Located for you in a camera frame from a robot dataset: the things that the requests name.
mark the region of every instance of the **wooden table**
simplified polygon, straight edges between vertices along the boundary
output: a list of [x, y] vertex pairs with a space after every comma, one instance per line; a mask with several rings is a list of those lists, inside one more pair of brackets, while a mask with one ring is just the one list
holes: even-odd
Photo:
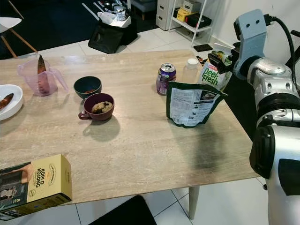
[[[156, 93], [162, 63], [182, 74], [190, 51], [141, 52], [46, 58], [69, 86], [36, 97], [16, 68], [0, 62], [1, 84], [23, 89], [24, 105], [1, 122], [0, 168], [62, 153], [72, 166], [72, 203], [190, 188], [191, 217], [197, 186], [256, 177], [249, 164], [251, 141], [222, 101], [205, 125], [184, 129], [166, 117], [166, 97]], [[79, 120], [83, 101], [73, 90], [83, 76], [97, 76], [114, 97], [113, 117]]]

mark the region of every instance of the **table leg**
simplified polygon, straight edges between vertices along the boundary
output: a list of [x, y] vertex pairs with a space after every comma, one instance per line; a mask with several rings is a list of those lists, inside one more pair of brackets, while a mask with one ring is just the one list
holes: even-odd
[[188, 203], [189, 203], [189, 218], [194, 219], [200, 186], [194, 186], [188, 188]]

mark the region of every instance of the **yellow box on shelf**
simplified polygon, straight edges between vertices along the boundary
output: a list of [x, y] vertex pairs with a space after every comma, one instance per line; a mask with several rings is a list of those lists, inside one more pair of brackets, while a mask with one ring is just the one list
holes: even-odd
[[180, 10], [178, 11], [178, 14], [177, 14], [177, 19], [181, 22], [184, 22], [186, 19], [186, 16], [192, 15], [192, 14], [195, 14], [195, 13], [189, 13], [186, 10], [184, 10], [183, 8], [180, 8]]

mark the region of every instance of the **black floor mat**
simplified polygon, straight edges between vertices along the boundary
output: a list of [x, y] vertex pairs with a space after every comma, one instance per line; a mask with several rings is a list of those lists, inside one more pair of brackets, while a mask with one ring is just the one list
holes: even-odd
[[157, 225], [145, 200], [137, 195], [89, 225]]
[[[97, 13], [99, 9], [93, 2], [93, 0], [14, 0], [15, 7], [24, 19], [13, 29], [38, 51], [87, 40], [91, 37], [97, 20], [82, 3]], [[133, 15], [137, 19], [137, 32], [157, 28], [155, 13], [148, 13], [145, 21], [142, 21], [140, 15]], [[0, 1], [0, 15], [19, 17], [7, 0]], [[6, 31], [2, 35], [17, 56], [32, 52], [12, 32]], [[12, 58], [12, 55], [1, 40], [0, 60], [8, 58]]]

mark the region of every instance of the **white cabinet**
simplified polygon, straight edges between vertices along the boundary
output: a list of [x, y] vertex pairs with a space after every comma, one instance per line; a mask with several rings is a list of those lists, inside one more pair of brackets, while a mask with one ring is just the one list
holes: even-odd
[[[163, 30], [169, 29], [171, 17], [173, 16], [173, 5], [174, 0], [157, 0], [156, 25]], [[170, 27], [173, 29], [180, 26], [180, 24], [172, 22]]]

